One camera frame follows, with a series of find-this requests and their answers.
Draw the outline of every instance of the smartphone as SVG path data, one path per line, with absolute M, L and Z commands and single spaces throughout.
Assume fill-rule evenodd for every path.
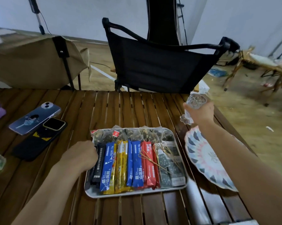
M 12 155 L 25 161 L 36 159 L 67 127 L 65 121 L 50 118 L 13 148 Z
M 14 132 L 24 135 L 34 130 L 47 119 L 59 114 L 61 108 L 51 102 L 45 102 L 27 115 L 9 125 Z

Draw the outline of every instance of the red coffee packet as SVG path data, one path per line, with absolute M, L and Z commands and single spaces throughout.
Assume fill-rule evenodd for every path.
M 141 151 L 140 153 L 143 155 L 141 158 L 141 162 L 142 162 L 142 178 L 143 178 L 143 182 L 144 185 L 143 187 L 139 187 L 138 189 L 144 189 L 147 188 L 147 182 L 146 182 L 146 178 L 145 178 L 145 174 L 146 174 L 146 159 L 145 159 L 145 151 L 144 151 L 144 141 L 141 142 Z
M 153 158 L 153 161 L 156 163 L 154 164 L 154 174 L 156 176 L 156 188 L 161 188 L 161 185 L 160 185 L 160 178 L 159 178 L 159 167 L 158 167 L 158 161 L 157 161 L 157 155 L 156 155 L 156 152 L 155 152 L 155 147 L 154 145 L 152 146 L 152 158 Z
M 144 142 L 144 151 L 146 153 L 146 157 L 153 159 L 152 157 L 152 149 L 151 149 L 151 142 Z M 154 164 L 149 161 L 148 159 L 145 159 L 146 162 L 146 183 L 147 186 L 155 186 L 156 185 L 156 177 L 154 173 Z

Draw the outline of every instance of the fist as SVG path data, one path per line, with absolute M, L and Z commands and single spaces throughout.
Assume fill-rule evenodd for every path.
M 95 166 L 98 154 L 92 141 L 79 141 L 70 147 L 61 157 L 60 163 L 84 172 Z
M 214 104 L 208 101 L 206 104 L 201 106 L 199 109 L 193 109 L 188 104 L 183 103 L 185 110 L 187 110 L 192 117 L 193 121 L 200 125 L 203 125 L 207 121 L 214 122 Z

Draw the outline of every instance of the black cord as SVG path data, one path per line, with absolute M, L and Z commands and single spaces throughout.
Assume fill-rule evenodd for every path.
M 181 6 L 181 0 L 179 0 L 179 4 L 180 4 L 182 19 L 183 19 L 183 26 L 184 26 L 184 31 L 185 31 L 186 45 L 188 45 L 188 42 L 187 42 L 187 35 L 186 35 L 186 29 L 185 29 L 185 22 L 184 22 L 184 16 L 183 16 L 183 11 L 182 11 L 182 6 Z
M 111 69 L 111 67 L 109 67 L 109 66 L 107 66 L 107 65 L 105 65 L 105 64 L 101 64 L 101 63 L 97 63 L 97 62 L 92 62 L 92 61 L 90 61 L 91 63 L 95 63 L 95 64 L 99 64 L 99 65 L 104 65 L 104 66 L 106 66 L 106 67 L 108 67 L 108 68 L 110 68 Z
M 47 27 L 47 24 L 46 24 L 46 21 L 45 21 L 44 17 L 43 17 L 43 20 L 44 20 L 45 25 L 46 25 L 46 28 L 47 28 L 47 30 L 48 30 L 48 27 Z

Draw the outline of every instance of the plate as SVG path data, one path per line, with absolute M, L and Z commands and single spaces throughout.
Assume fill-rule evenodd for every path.
M 275 63 L 274 61 L 272 61 L 271 59 L 267 57 L 263 57 L 263 56 L 256 55 L 256 54 L 249 54 L 249 55 L 251 56 L 252 59 L 256 60 L 257 62 L 261 64 L 265 64 L 269 66 L 278 66 L 277 63 Z
M 198 126 L 186 133 L 185 149 L 191 162 L 210 182 L 222 189 L 230 189 L 234 192 L 238 192 L 212 147 L 200 132 Z

